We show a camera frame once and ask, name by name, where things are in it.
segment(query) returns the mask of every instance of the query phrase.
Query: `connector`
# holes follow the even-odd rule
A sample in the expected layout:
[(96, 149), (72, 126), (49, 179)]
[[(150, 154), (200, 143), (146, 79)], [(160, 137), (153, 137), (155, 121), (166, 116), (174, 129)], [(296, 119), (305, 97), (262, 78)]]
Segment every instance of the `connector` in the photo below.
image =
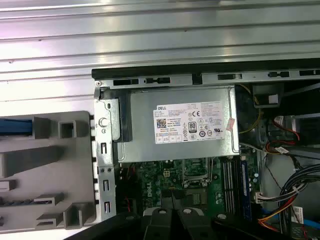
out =
[(259, 200), (258, 195), (262, 195), (262, 192), (259, 192), (259, 191), (255, 192), (255, 194), (254, 194), (254, 202), (256, 204), (262, 204), (263, 201)]

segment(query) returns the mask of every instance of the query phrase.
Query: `white label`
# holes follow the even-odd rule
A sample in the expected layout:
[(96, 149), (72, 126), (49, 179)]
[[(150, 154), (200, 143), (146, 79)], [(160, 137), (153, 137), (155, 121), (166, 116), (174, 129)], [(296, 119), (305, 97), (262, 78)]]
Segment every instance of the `white label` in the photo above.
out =
[(279, 153), (281, 154), (287, 154), (289, 151), (287, 149), (285, 149), (284, 147), (282, 146), (279, 146), (279, 147), (275, 147), (274, 148), (275, 150), (277, 150)]
[(276, 116), (274, 118), (274, 121), (279, 124), (280, 126), (282, 126), (283, 122), (284, 122), (284, 116)]
[(294, 223), (304, 224), (303, 208), (300, 206), (293, 206), (293, 211), (294, 213), (291, 214), (291, 221)]
[(269, 104), (278, 104), (278, 103), (279, 103), (278, 94), (269, 96)]
[(225, 138), (220, 101), (158, 105), (153, 120), (156, 144)]

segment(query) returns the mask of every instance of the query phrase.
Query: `green circuit board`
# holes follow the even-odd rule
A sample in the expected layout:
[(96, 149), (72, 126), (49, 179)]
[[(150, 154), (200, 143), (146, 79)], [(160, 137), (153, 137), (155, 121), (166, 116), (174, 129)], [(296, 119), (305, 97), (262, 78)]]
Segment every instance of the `green circuit board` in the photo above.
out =
[(161, 206), (162, 189), (182, 189), (182, 161), (149, 161), (136, 164), (143, 209)]
[[(208, 216), (223, 212), (222, 177), (218, 158), (213, 161), (197, 158), (142, 162), (136, 163), (135, 169), (140, 180), (143, 209), (160, 207), (163, 189), (183, 189), (186, 194), (183, 204), (186, 206), (200, 208)], [(184, 175), (210, 177), (211, 169), (214, 179), (207, 187), (183, 188)]]
[(213, 160), (212, 181), (208, 185), (208, 210), (206, 215), (215, 217), (225, 211), (224, 188), (219, 157)]
[(185, 159), (183, 174), (186, 177), (203, 176), (208, 173), (206, 158)]
[(258, 168), (258, 157), (256, 152), (252, 152), (250, 149), (244, 153), (241, 153), (240, 157), (246, 160), (248, 166), (248, 177), (251, 188), (251, 196), (255, 195), (255, 192), (260, 192), (260, 181), (259, 181), (259, 168)]

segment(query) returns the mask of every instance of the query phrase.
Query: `wire bundle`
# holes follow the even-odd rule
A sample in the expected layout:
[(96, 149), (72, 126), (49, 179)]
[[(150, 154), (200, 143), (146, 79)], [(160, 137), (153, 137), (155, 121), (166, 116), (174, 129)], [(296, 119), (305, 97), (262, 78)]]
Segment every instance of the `wire bundle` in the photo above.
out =
[[(302, 168), (301, 170), (294, 173), (284, 184), (280, 196), (285, 195), (288, 191), (296, 191), (297, 193), (299, 190), (297, 190), (297, 186), (304, 184), (307, 185), (309, 183), (313, 183), (316, 181), (320, 181), (319, 175), (314, 175), (315, 173), (320, 172), (320, 164), (308, 166), (305, 168)], [(282, 208), (286, 203), (284, 201), (280, 201), (278, 203), (278, 206)], [(291, 232), (291, 211), (281, 211), (279, 214), (279, 221), (280, 221), (280, 231), (281, 233), (285, 233), (290, 235)]]
[(268, 152), (268, 153), (277, 153), (277, 152), (272, 152), (270, 150), (270, 147), (273, 147), (272, 145), (276, 144), (278, 146), (283, 146), (283, 145), (289, 145), (289, 146), (293, 146), (295, 145), (297, 142), (300, 141), (300, 136), (299, 134), (296, 132), (296, 131), (293, 131), (292, 129), (289, 129), (289, 128), (285, 128), (283, 127), (282, 125), (278, 124), (277, 122), (275, 122), (274, 120), (272, 120), (272, 124), (278, 128), (278, 129), (281, 129), (283, 131), (287, 131), (287, 132), (291, 132), (295, 135), (296, 139), (294, 140), (291, 140), (291, 141), (287, 141), (287, 140), (270, 140), (269, 138), (269, 133), (268, 133), (268, 128), (266, 127), (265, 130), (267, 131), (267, 136), (268, 136), (268, 139), (269, 139), (269, 142), (265, 145), (265, 150)]
[[(281, 188), (280, 195), (277, 197), (266, 197), (258, 195), (258, 199), (264, 202), (278, 202), (278, 208), (274, 210), (270, 215), (258, 219), (258, 223), (266, 228), (272, 229), (278, 232), (278, 229), (268, 225), (266, 221), (273, 216), (279, 214), (280, 232), (290, 235), (291, 234), (291, 211), (289, 207), (292, 207), (297, 195), (302, 192), (309, 183), (320, 181), (319, 175), (314, 175), (320, 172), (320, 164), (301, 168), (294, 173)], [(306, 239), (308, 239), (304, 226), (302, 226), (303, 233)]]

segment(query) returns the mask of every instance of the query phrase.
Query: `vent slot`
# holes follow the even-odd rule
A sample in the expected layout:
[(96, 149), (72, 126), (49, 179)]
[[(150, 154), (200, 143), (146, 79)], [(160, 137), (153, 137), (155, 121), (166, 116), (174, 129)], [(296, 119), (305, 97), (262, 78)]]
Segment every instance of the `vent slot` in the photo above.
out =
[(139, 84), (139, 79), (119, 79), (113, 80), (113, 86), (124, 86), (124, 85), (136, 85)]
[(300, 70), (299, 71), (300, 76), (315, 76), (320, 75), (320, 69), (317, 70)]
[(276, 78), (276, 77), (288, 78), (290, 77), (290, 73), (288, 71), (281, 71), (281, 72), (271, 71), (269, 72), (268, 77), (269, 78)]
[(144, 81), (146, 84), (153, 84), (153, 83), (158, 83), (158, 84), (169, 84), (171, 83), (170, 77), (158, 77), (158, 78), (151, 78), (148, 77)]
[(218, 80), (236, 80), (242, 79), (241, 73), (218, 74)]

